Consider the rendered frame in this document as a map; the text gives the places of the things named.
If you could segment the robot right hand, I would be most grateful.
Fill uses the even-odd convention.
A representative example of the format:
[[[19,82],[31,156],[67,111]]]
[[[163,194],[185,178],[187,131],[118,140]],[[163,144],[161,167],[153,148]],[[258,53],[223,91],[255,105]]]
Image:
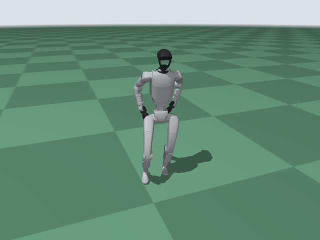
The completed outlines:
[[[142,109],[143,109],[143,111],[140,111],[140,113],[142,114],[142,117],[143,117],[143,119],[146,117],[146,116],[148,116],[149,114],[146,112],[147,110],[146,110],[146,108],[145,108],[145,106],[142,106]]]

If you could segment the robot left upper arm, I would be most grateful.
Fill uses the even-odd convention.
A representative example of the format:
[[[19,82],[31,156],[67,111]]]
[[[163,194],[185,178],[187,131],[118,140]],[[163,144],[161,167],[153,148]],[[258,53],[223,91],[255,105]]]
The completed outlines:
[[[183,77],[182,77],[182,74],[179,70],[177,71],[174,71],[174,74],[175,74],[175,87],[176,88],[181,88],[181,84],[183,82]]]

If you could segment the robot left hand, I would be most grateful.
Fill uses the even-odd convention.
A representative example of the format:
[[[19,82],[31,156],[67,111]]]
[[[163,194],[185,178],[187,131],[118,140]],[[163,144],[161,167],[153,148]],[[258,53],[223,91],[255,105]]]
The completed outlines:
[[[171,103],[169,104],[169,107],[167,108],[167,110],[168,110],[168,113],[170,113],[171,112],[171,110],[172,110],[172,108],[174,108],[174,101],[171,101]]]

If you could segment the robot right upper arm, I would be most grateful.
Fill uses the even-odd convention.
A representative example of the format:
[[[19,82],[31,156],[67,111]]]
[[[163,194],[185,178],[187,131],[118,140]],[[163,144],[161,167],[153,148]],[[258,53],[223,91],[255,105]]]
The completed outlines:
[[[134,84],[134,86],[137,87],[137,92],[141,92],[143,90],[143,85],[145,83],[150,82],[152,79],[152,76],[153,76],[152,72],[148,72],[148,71],[142,72],[140,78]]]

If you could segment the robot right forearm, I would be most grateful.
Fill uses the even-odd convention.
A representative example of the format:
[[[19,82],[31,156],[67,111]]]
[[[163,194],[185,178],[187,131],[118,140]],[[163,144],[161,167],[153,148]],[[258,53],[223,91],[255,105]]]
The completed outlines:
[[[142,93],[138,93],[138,89],[136,86],[133,87],[133,94],[134,94],[134,97],[136,98],[136,102],[137,102],[137,106],[138,106],[138,109],[140,112],[144,111],[143,110],[143,106],[144,105],[144,101],[143,101],[143,98],[142,98]]]

